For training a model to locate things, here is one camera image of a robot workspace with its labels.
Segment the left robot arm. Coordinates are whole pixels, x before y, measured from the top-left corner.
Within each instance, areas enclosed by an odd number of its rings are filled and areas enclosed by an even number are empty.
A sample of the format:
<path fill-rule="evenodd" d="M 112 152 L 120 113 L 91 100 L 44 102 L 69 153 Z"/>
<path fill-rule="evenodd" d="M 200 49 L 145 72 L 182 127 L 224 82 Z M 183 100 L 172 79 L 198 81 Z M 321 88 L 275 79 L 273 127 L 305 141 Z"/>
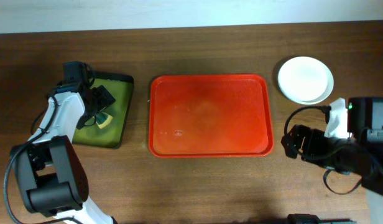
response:
<path fill-rule="evenodd" d="M 63 65 L 64 79 L 47 95 L 41 123 L 24 144 L 15 146 L 4 174 L 8 186 L 13 171 L 25 208 L 48 223 L 109 223 L 89 196 L 86 173 L 73 148 L 77 129 L 114 103 L 104 86 L 95 87 L 96 74 L 84 62 Z"/>

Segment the yellow green sponge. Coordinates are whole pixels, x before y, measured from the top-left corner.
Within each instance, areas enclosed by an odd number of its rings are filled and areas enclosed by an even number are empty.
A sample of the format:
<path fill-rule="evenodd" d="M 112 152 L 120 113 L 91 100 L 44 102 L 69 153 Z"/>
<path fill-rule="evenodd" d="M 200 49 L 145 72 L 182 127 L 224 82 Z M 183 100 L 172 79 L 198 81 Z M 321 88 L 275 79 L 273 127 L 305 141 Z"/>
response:
<path fill-rule="evenodd" d="M 113 117 L 105 112 L 101 112 L 96 115 L 96 124 L 99 129 L 105 128 L 112 120 Z"/>

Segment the white plate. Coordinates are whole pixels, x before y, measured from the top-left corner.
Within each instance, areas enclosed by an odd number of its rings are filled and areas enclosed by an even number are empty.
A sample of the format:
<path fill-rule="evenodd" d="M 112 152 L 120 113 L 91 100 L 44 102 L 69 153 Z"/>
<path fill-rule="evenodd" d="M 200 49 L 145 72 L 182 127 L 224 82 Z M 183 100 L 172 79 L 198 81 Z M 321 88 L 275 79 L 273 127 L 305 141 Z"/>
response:
<path fill-rule="evenodd" d="M 315 105 L 327 99 L 334 88 L 333 74 L 313 57 L 293 57 L 282 64 L 277 74 L 281 92 L 301 105 Z"/>

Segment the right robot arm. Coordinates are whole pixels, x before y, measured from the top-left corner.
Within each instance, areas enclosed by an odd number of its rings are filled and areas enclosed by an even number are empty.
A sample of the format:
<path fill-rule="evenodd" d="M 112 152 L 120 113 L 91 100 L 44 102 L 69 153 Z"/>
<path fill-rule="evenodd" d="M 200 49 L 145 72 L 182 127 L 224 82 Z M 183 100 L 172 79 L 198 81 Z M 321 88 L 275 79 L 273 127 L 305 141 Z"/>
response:
<path fill-rule="evenodd" d="M 305 110 L 325 115 L 326 129 L 304 125 L 289 127 L 292 118 Z M 383 97 L 339 98 L 328 106 L 309 105 L 295 110 L 284 125 L 281 140 L 287 157 L 332 172 L 360 177 L 353 190 L 367 190 L 372 223 L 383 223 Z"/>

